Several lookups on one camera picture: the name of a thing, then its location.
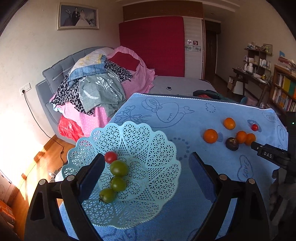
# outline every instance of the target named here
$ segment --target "leopard print fabric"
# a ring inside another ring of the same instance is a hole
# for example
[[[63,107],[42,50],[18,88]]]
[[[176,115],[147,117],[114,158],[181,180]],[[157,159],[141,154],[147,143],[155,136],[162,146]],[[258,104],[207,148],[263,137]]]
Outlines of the leopard print fabric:
[[[125,68],[119,66],[118,64],[115,64],[109,60],[105,61],[104,64],[105,69],[108,69],[112,71],[114,74],[116,74],[119,78],[120,82],[123,82],[125,80],[131,81],[131,78],[133,75]]]
[[[70,72],[65,76],[63,82],[59,85],[57,93],[50,103],[55,105],[64,105],[67,102],[70,102],[75,106],[75,109],[81,113],[92,115],[94,109],[86,112],[82,106],[82,103],[79,98],[79,81],[77,81],[72,87],[68,85],[68,78]]]

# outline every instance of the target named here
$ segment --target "orange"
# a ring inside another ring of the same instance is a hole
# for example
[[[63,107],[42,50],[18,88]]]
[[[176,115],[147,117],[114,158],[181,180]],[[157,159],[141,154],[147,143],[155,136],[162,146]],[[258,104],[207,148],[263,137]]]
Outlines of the orange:
[[[235,121],[232,118],[226,118],[223,125],[226,129],[233,130],[235,128]]]
[[[247,139],[244,142],[247,146],[250,146],[253,141],[256,141],[256,136],[253,133],[247,135]]]
[[[247,139],[247,134],[244,131],[239,131],[235,137],[235,139],[237,139],[237,141],[239,142],[239,144],[243,144],[246,139]]]
[[[204,140],[207,143],[213,144],[218,140],[218,133],[213,129],[208,129],[204,133]]]

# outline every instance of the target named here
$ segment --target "red cloth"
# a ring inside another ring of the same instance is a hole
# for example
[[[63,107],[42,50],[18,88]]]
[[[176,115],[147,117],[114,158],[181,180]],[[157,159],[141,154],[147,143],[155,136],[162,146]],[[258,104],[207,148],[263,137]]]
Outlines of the red cloth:
[[[211,99],[211,97],[207,96],[206,94],[199,95],[198,97],[200,97],[200,98],[207,98],[207,99]]]
[[[135,51],[156,75],[184,77],[182,17],[156,17],[119,24],[120,44]]]
[[[138,59],[135,59],[133,56],[131,56],[128,53],[121,53],[117,52],[111,59],[110,61],[116,63],[117,65],[129,69],[132,71],[137,70],[137,66],[140,63]]]
[[[76,142],[79,138],[84,137],[81,127],[75,121],[69,120],[63,115],[59,120],[59,133]]]

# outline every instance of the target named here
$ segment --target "gray floral fabric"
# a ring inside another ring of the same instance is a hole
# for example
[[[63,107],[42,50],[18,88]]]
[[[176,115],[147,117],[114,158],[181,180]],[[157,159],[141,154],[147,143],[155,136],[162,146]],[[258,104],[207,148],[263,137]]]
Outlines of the gray floral fabric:
[[[122,85],[112,71],[79,79],[79,98],[86,112],[104,107],[109,117],[126,102]]]

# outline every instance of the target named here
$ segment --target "blue tablecloth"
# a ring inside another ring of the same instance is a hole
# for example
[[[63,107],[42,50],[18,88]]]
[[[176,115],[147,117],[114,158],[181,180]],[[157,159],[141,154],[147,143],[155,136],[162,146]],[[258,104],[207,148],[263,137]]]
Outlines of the blue tablecloth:
[[[227,130],[223,126],[227,117],[235,120],[234,130]],[[177,147],[177,159],[181,162],[182,171],[175,196],[164,205],[157,217],[126,230],[96,227],[103,240],[190,240],[212,205],[205,199],[189,168],[188,157],[192,152],[197,152],[205,164],[212,165],[217,173],[224,173],[232,180],[246,181],[254,178],[268,205],[268,189],[274,181],[271,174],[278,166],[258,157],[245,144],[233,152],[225,147],[225,141],[243,130],[254,133],[258,143],[287,149],[288,133],[272,109],[261,110],[235,103],[136,93],[111,120],[118,125],[125,121],[144,122],[154,131],[163,131]],[[254,123],[259,125],[257,132],[250,128]],[[206,129],[215,129],[219,133],[218,142],[207,144],[203,140]],[[226,234],[235,204],[234,199],[217,237]],[[60,212],[68,234],[77,238],[63,204]]]

